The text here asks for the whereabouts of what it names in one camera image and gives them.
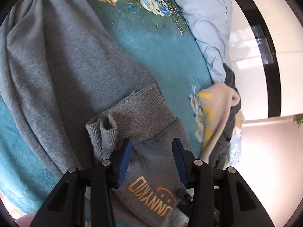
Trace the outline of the light blue floral pillow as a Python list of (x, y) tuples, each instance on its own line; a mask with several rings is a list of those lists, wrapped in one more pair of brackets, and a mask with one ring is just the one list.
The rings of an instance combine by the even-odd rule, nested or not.
[(206, 60), (214, 83), (226, 80), (230, 63), (232, 0), (175, 0)]

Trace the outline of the cream yellow knit garment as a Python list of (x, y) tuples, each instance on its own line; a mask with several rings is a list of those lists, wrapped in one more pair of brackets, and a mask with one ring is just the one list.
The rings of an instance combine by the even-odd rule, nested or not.
[(202, 108), (204, 134), (200, 160), (209, 163), (209, 157), (226, 127), (231, 108), (240, 103), (237, 91), (219, 82), (198, 93)]

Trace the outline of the grey fleece sweatshirt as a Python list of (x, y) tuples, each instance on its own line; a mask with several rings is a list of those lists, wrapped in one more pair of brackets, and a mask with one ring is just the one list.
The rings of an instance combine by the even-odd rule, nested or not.
[(108, 35), (86, 0), (18, 0), (1, 25), (1, 96), (31, 151), (58, 178), (131, 159), (113, 191), (119, 220), (161, 226), (179, 203), (172, 140), (188, 145), (152, 73)]

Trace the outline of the dark grey trousers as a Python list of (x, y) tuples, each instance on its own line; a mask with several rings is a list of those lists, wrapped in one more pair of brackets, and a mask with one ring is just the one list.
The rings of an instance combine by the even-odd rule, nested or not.
[[(239, 94), (235, 86), (234, 72), (227, 64), (223, 64), (223, 67), (226, 71), (226, 80), (224, 81), (224, 83), (227, 86), (234, 89), (237, 94)], [(239, 103), (236, 106), (231, 107), (229, 109), (230, 113), (226, 126), (209, 156), (209, 165), (212, 168), (217, 168), (217, 169), (224, 168), (224, 165), (226, 163), (226, 157), (229, 154), (229, 149), (231, 146), (230, 142), (232, 139), (233, 129), (235, 127), (236, 114), (240, 111), (240, 108), (241, 108), (241, 101), (239, 101)]]

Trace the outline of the teal floral bed blanket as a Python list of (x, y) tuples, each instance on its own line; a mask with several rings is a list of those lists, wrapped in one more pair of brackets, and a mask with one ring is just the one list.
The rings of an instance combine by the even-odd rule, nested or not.
[[(188, 145), (183, 145), (198, 155), (193, 96), (212, 80), (178, 5), (174, 0), (86, 2), (110, 38), (152, 73), (167, 106), (183, 125), (188, 138)], [(20, 212), (33, 214), (60, 179), (28, 147), (1, 96), (1, 193)]]

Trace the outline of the white wardrobe with black strip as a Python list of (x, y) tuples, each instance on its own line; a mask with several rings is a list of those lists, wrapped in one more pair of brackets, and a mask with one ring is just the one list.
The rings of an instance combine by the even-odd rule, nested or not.
[(247, 120), (302, 113), (302, 11), (294, 0), (232, 0), (229, 54)]

